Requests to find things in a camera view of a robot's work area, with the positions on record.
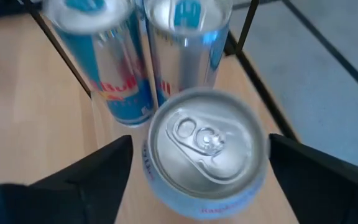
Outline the white and pink beverage can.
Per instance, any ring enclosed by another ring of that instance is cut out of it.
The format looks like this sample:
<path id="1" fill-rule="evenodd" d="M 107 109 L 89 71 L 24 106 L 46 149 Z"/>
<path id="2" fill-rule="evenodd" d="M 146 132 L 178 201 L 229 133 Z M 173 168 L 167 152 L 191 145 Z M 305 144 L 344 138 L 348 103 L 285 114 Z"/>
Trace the white and pink beverage can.
<path id="1" fill-rule="evenodd" d="M 196 220 L 230 217 L 264 184 L 270 144 L 250 107 L 229 93 L 193 88 L 152 118 L 142 163 L 154 194 Z"/>

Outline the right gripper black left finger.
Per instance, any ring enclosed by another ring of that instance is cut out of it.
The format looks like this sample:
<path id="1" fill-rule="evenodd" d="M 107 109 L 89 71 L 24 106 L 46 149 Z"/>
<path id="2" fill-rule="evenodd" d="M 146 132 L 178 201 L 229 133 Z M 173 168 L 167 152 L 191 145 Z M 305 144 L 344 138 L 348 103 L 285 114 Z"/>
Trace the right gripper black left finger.
<path id="1" fill-rule="evenodd" d="M 114 224 L 133 152 L 123 135 L 31 185 L 0 184 L 0 224 Z"/>

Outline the blue silver Red Bull can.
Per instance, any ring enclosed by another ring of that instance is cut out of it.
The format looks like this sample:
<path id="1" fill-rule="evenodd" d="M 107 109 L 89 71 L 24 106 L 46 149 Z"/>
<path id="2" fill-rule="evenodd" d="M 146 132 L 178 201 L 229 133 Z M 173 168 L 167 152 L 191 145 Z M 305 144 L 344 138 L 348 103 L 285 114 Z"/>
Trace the blue silver Red Bull can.
<path id="1" fill-rule="evenodd" d="M 138 126 L 152 117 L 133 0 L 45 0 L 43 12 L 117 122 Z"/>
<path id="2" fill-rule="evenodd" d="M 144 2 L 157 101 L 213 87 L 229 32 L 232 0 Z"/>

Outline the wooden shelf black metal frame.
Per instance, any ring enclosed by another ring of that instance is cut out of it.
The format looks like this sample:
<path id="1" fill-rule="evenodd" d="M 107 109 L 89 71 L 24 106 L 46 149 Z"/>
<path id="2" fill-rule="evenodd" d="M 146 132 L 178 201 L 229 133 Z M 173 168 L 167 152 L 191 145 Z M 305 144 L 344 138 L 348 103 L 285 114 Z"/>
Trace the wooden shelf black metal frame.
<path id="1" fill-rule="evenodd" d="M 147 184 L 140 149 L 148 127 L 117 123 L 30 15 L 0 19 L 0 183 L 33 183 L 129 134 L 134 157 L 117 222 L 187 223 Z"/>

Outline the black metal table frame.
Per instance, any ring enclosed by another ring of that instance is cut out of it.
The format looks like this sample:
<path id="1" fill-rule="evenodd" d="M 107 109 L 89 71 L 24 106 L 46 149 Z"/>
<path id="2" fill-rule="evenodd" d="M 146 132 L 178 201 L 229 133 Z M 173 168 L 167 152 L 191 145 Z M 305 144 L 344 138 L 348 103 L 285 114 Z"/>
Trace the black metal table frame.
<path id="1" fill-rule="evenodd" d="M 289 139 L 299 142 L 298 136 L 291 128 L 284 114 L 276 104 L 273 95 L 269 92 L 267 87 L 264 85 L 262 79 L 260 78 L 259 74 L 255 70 L 254 66 L 251 65 L 251 62 L 246 57 L 245 53 L 242 50 L 236 50 L 235 49 L 236 47 L 237 47 L 237 41 L 233 36 L 233 34 L 229 32 L 226 41 L 225 54 L 226 55 L 233 54 L 236 56 L 240 65 L 246 72 L 248 78 L 251 80 L 252 85 L 256 89 L 265 107 L 268 109 L 270 115 L 272 116 L 273 120 L 275 121 L 276 125 L 278 126 L 279 130 L 281 130 L 283 135 Z"/>

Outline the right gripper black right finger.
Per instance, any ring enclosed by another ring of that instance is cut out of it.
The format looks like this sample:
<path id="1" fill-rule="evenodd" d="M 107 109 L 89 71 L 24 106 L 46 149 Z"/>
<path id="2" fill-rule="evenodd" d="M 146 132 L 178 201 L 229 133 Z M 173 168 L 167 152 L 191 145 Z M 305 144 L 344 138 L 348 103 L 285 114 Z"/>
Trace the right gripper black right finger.
<path id="1" fill-rule="evenodd" d="M 358 166 L 279 134 L 270 163 L 300 224 L 358 224 Z"/>

